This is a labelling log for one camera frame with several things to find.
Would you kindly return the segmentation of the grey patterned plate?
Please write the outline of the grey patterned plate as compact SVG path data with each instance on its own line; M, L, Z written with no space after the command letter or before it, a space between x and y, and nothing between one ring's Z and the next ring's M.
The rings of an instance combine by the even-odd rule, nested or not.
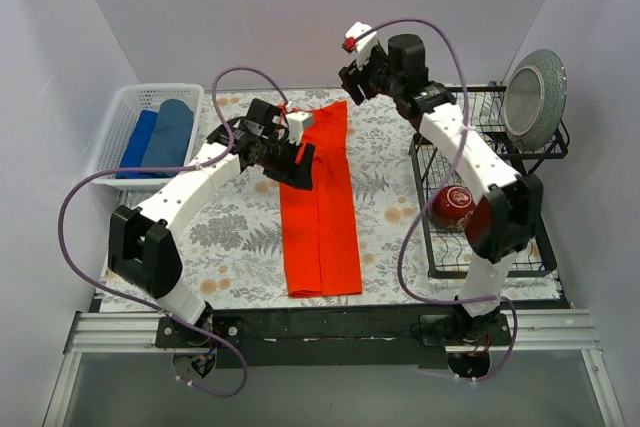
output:
M523 58L509 79L502 104L511 144L525 152L543 148L561 123L566 97L566 71L555 52L538 49Z

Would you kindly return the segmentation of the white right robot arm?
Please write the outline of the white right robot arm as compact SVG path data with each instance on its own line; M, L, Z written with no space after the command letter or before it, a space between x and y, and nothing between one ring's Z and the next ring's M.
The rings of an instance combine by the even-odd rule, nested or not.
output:
M378 95L429 141L469 189L475 206L465 226L472 250L465 283L438 320L421 322L422 333L439 340L475 344L497 324L501 291L516 255L535 236L543 186L500 159L470 123L449 89L429 78L426 48L414 34L399 34L381 46L376 31L355 23L345 51L354 60L339 72L343 89L356 104Z

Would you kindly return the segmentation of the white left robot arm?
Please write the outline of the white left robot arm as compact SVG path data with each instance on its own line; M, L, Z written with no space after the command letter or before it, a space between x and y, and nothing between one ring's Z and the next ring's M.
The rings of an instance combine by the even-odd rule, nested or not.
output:
M178 334L193 347L213 333L211 308L187 283L176 242L188 222L226 183L259 166L268 178L294 189L313 187L313 144L304 133L311 113L255 99L230 127L217 127L189 163L135 208L121 206L110 219L107 266L180 318Z

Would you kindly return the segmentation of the grey blue rolled shirt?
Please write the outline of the grey blue rolled shirt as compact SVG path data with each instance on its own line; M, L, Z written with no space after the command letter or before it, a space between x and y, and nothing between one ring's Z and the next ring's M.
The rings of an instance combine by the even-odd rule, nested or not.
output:
M194 114L186 103L178 99L163 102L158 111L142 167L179 167L184 165Z

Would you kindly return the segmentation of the royal blue rolled shirt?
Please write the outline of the royal blue rolled shirt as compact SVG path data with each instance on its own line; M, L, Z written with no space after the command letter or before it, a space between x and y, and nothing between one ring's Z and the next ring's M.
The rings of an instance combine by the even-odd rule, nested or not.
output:
M140 113L121 158L119 164L120 169L141 166L155 129L157 117L158 113L150 110L143 110Z

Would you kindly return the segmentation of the white plastic basket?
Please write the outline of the white plastic basket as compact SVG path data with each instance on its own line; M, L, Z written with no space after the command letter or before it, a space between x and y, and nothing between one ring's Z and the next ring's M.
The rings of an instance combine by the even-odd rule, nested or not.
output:
M204 89L188 83L143 83L121 88L106 110L91 154L88 175L119 167L139 115L143 111L158 112L164 101L177 99L193 113L193 124L184 164L194 157L194 144L204 101Z

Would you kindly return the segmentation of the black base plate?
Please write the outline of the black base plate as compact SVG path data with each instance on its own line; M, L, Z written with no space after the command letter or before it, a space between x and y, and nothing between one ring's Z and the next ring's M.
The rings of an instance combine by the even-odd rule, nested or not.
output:
M215 310L213 332L251 367L407 365L444 369L448 349L509 345L504 312L473 326L449 307L424 304Z

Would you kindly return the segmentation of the red bowl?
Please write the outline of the red bowl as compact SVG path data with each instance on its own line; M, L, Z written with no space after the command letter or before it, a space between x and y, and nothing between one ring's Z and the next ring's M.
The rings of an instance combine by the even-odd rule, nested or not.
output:
M447 186L435 196L431 206L431 218L442 228L461 231L475 207L468 188L461 185Z

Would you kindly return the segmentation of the orange t shirt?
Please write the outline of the orange t shirt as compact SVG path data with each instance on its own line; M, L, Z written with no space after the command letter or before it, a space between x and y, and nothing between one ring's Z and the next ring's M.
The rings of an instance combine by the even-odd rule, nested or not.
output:
M282 185L284 273L294 298L359 295L363 291L346 138L345 100L313 111L303 141L315 146L313 189Z

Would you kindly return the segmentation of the aluminium frame rail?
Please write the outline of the aluminium frame rail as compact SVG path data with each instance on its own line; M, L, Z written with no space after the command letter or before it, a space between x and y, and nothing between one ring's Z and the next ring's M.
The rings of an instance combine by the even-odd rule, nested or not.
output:
M588 371L603 420L621 426L623 414L604 364L600 340L585 309L525 309L505 312L512 330L508 346L494 351L578 351ZM448 349L459 354L461 349ZM44 423L64 423L82 356L85 353L175 353L192 355L173 320L152 312L78 313L68 335L64 358Z

